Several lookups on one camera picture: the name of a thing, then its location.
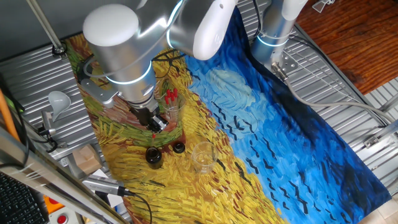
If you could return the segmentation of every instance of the clear glass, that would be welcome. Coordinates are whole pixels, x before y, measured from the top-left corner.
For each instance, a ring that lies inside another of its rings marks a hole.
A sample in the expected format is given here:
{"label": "clear glass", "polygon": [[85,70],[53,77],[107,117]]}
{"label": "clear glass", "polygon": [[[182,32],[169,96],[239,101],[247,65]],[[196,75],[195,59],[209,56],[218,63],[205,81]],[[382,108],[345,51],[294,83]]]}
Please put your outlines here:
{"label": "clear glass", "polygon": [[201,142],[193,148],[193,167],[197,173],[208,174],[218,159],[217,148],[210,142]]}
{"label": "clear glass", "polygon": [[161,99],[162,106],[164,108],[165,119],[170,124],[178,124],[182,120],[182,108],[185,105],[185,98],[177,93],[178,97],[174,100],[174,102],[169,99],[169,104],[166,104],[164,95]]}

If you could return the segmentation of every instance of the metal bar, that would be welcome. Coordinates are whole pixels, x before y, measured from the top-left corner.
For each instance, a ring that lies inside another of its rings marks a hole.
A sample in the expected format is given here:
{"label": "metal bar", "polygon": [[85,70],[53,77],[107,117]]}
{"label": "metal bar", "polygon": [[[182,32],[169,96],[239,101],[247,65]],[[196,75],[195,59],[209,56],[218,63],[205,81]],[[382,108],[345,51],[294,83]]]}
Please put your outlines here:
{"label": "metal bar", "polygon": [[390,100],[384,103],[379,110],[383,112],[388,112],[389,110],[393,109],[395,106],[398,105],[398,94],[395,94]]}
{"label": "metal bar", "polygon": [[[0,161],[23,161],[25,146],[0,128]],[[33,149],[25,169],[13,167],[2,169],[7,175],[52,197],[74,211],[94,220],[96,223],[126,223],[106,203],[86,188],[79,180],[67,173],[58,162],[45,151]]]}
{"label": "metal bar", "polygon": [[372,137],[367,139],[364,144],[367,148],[379,143],[383,139],[389,137],[391,134],[394,134],[398,131],[398,120],[389,124],[387,127],[383,128],[381,131],[374,134]]}
{"label": "metal bar", "polygon": [[39,4],[36,0],[26,0],[29,4],[30,8],[32,9],[33,13],[36,15],[37,20],[39,20],[40,24],[42,25],[44,31],[47,33],[48,37],[51,40],[51,43],[55,47],[56,53],[60,54],[65,51],[62,47],[62,44],[55,34],[54,30],[52,29],[50,22],[47,20],[45,14],[43,13],[42,9],[40,8]]}

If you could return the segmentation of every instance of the blue water painting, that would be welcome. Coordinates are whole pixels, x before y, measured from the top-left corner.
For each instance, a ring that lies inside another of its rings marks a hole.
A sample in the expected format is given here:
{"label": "blue water painting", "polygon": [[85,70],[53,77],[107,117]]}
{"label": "blue water painting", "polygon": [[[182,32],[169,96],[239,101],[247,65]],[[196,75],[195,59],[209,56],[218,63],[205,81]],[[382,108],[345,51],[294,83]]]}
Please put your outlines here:
{"label": "blue water painting", "polygon": [[390,200],[347,143],[253,59],[237,9],[213,58],[185,59],[191,91],[212,111],[234,154],[258,176],[282,218],[358,223]]}

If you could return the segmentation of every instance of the wooden floor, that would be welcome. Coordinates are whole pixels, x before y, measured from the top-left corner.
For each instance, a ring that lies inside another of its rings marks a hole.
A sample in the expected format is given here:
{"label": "wooden floor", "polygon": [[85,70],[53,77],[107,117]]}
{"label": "wooden floor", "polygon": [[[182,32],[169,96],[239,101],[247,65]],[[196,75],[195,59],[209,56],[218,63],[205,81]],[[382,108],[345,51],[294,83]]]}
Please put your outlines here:
{"label": "wooden floor", "polygon": [[336,0],[319,14],[309,0],[298,24],[363,93],[398,77],[398,3]]}

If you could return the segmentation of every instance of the cardboard box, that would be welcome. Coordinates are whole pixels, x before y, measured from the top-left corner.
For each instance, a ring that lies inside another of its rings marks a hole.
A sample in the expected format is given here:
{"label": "cardboard box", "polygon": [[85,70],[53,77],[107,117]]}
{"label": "cardboard box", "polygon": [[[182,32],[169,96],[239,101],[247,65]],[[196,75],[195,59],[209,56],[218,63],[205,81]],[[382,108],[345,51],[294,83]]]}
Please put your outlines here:
{"label": "cardboard box", "polygon": [[92,174],[102,167],[100,157],[91,145],[72,152],[76,165],[85,173]]}

